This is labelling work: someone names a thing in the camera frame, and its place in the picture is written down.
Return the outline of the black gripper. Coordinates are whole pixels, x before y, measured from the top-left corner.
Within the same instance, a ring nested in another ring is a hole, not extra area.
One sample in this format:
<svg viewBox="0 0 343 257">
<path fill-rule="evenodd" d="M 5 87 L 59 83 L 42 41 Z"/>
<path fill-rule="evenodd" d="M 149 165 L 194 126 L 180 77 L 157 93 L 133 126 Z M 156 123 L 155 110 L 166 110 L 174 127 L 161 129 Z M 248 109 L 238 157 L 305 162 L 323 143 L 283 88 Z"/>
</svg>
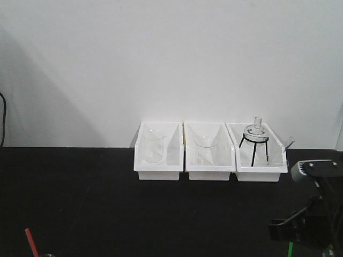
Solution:
<svg viewBox="0 0 343 257">
<path fill-rule="evenodd" d="M 318 196 L 302 209 L 268 225 L 270 238 L 310 248 L 342 248 L 342 177 L 318 178 Z"/>
</svg>

